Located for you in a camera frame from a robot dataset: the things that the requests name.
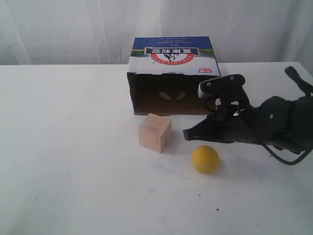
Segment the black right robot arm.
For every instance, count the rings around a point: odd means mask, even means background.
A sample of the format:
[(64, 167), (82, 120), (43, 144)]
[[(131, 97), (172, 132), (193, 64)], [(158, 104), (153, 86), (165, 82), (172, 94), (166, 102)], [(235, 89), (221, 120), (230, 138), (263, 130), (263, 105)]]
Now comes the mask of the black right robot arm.
[(187, 141), (272, 145), (299, 154), (313, 145), (313, 98), (294, 101), (273, 96), (259, 107), (249, 107), (237, 115), (236, 106), (225, 119), (210, 114), (183, 131)]

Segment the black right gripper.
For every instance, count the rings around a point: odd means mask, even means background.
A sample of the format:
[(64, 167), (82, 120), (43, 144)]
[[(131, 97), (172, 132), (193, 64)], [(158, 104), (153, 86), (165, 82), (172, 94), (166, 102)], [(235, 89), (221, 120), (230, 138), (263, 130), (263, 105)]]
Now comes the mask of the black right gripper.
[(208, 115), (190, 129), (183, 130), (186, 141), (259, 144), (255, 138), (256, 108), (244, 109), (222, 120), (220, 113)]

